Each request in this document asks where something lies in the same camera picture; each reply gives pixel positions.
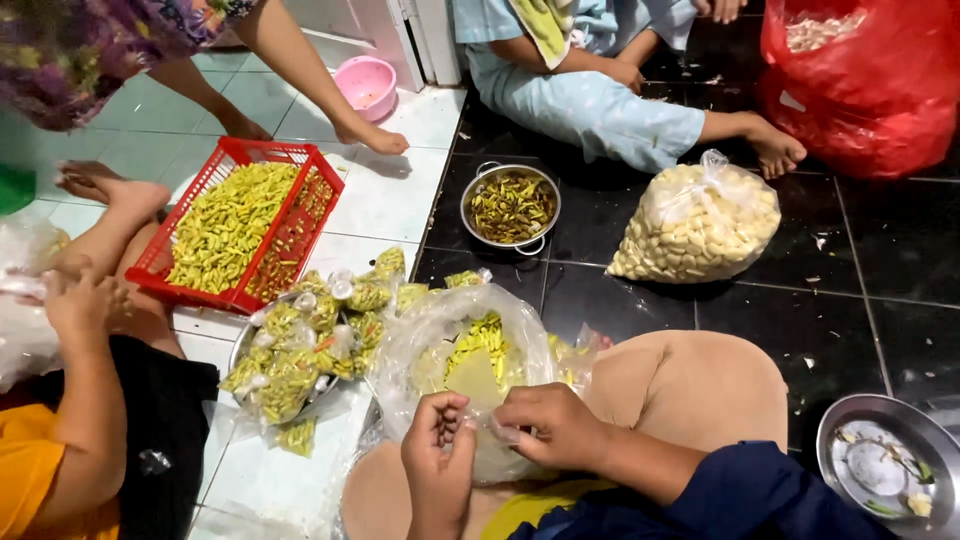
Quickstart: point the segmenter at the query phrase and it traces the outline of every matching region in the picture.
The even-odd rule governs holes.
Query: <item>person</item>
[[[741,4],[697,0],[720,22],[733,20]],[[578,8],[573,27],[583,46],[571,45],[550,69],[510,1],[454,0],[456,40],[466,45],[470,74],[488,108],[583,148],[587,162],[624,160],[649,173],[675,166],[694,144],[735,137],[753,146],[767,179],[794,170],[806,157],[799,141],[755,112],[697,110],[639,97],[639,69],[658,46],[685,49],[696,15],[691,0],[581,0]]]
[[[284,81],[317,105],[346,144],[399,155],[403,135],[363,119],[347,102],[282,0],[134,0],[14,2],[0,7],[0,100],[42,129],[80,128],[129,78],[150,77],[193,100],[228,135],[270,140],[213,89],[190,57],[226,29]]]
[[[63,370],[0,395],[0,539],[183,538],[219,374],[186,360],[168,306],[122,277],[170,191],[98,163],[60,170],[71,193],[108,206],[43,274]]]
[[[514,450],[573,479],[471,489],[468,402],[424,396],[399,447],[356,463],[342,505],[352,540],[895,538],[783,453],[780,372],[734,336],[657,331],[615,345],[583,400],[562,383],[511,388],[493,416],[520,428]]]

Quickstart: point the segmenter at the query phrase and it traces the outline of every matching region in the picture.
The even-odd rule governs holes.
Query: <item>red plastic basket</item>
[[[193,200],[223,182],[234,167],[263,161],[293,163],[300,166],[300,173],[240,282],[220,294],[166,282],[173,269],[171,248],[177,242],[177,224],[190,210]],[[253,313],[289,288],[300,275],[343,190],[343,181],[312,144],[220,137],[213,155],[124,276],[172,304]]]

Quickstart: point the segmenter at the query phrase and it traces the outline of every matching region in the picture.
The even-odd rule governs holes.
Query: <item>metal bowl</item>
[[[283,293],[278,297],[276,297],[276,300],[267,304],[264,307],[264,309],[272,309],[279,302],[287,302],[292,304],[293,301],[296,300],[300,294],[301,293],[299,292]],[[244,327],[242,331],[240,331],[240,335],[237,337],[237,340],[233,343],[233,351],[230,353],[230,362],[229,362],[229,365],[227,366],[228,372],[232,371],[233,366],[235,366],[237,362],[240,361],[240,358],[243,358],[244,356],[246,356],[247,352],[250,351],[250,346],[251,346],[251,343],[253,342],[253,336],[256,335],[256,331],[258,330],[260,330],[260,327],[247,323],[247,326]],[[330,381],[328,381],[326,384],[326,388],[316,393],[311,398],[307,398],[307,401],[304,402],[303,404],[303,409],[300,410],[300,414],[298,414],[293,420],[291,420],[291,422],[299,420],[303,416],[303,412],[310,406],[310,404],[313,403],[314,401],[319,400],[319,398],[322,395],[329,392],[330,389],[332,389],[339,380],[340,380],[339,377],[331,375]],[[234,401],[237,402],[238,405],[242,405],[240,403],[240,400],[236,399],[236,396],[233,396],[233,399]]]
[[[843,440],[847,433],[857,440]],[[927,464],[933,483],[920,484],[886,450],[893,443]],[[848,396],[830,406],[817,430],[817,461],[824,481],[905,538],[960,537],[960,445],[940,425],[904,402],[875,394]],[[929,518],[913,515],[908,493],[933,500]],[[895,510],[887,515],[867,503]]]
[[[470,201],[473,200],[473,197],[477,195],[477,188],[480,185],[481,181],[486,180],[487,178],[503,172],[511,171],[523,171],[525,173],[533,173],[547,182],[549,189],[548,195],[553,195],[554,200],[557,202],[557,209],[553,212],[553,217],[550,218],[550,223],[546,224],[546,227],[543,228],[543,231],[534,236],[529,240],[523,240],[522,242],[514,242],[511,244],[501,244],[499,242],[494,242],[484,238],[478,231],[473,228],[473,220],[470,219],[473,215],[472,208],[470,207]],[[553,226],[557,223],[557,217],[560,216],[560,190],[557,189],[557,185],[554,184],[553,180],[550,179],[543,171],[535,169],[533,167],[528,167],[527,165],[504,165],[499,161],[486,161],[481,163],[477,167],[476,177],[470,182],[467,186],[467,189],[464,190],[464,196],[460,199],[460,217],[464,220],[464,227],[470,231],[470,234],[473,234],[476,239],[487,244],[488,246],[493,246],[498,249],[514,249],[523,255],[536,255],[538,254],[544,246],[546,246],[546,234],[553,229]],[[532,246],[534,244],[539,244],[540,246],[534,251],[524,251],[521,248],[526,246]]]

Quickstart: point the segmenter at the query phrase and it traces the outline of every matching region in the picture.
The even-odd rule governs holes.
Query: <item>pink plastic bowl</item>
[[[354,57],[333,74],[333,81],[361,116],[375,122],[396,105],[396,72],[381,59]]]

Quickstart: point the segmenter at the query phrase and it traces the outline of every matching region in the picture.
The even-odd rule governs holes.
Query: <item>black shorts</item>
[[[132,337],[112,336],[110,351],[127,404],[120,539],[181,540],[200,493],[210,432],[201,403],[216,401],[219,373],[215,366],[177,358]],[[35,392],[56,410],[63,373],[40,378]],[[145,463],[139,457],[144,451],[163,454],[171,467],[145,475],[143,466],[156,463]]]

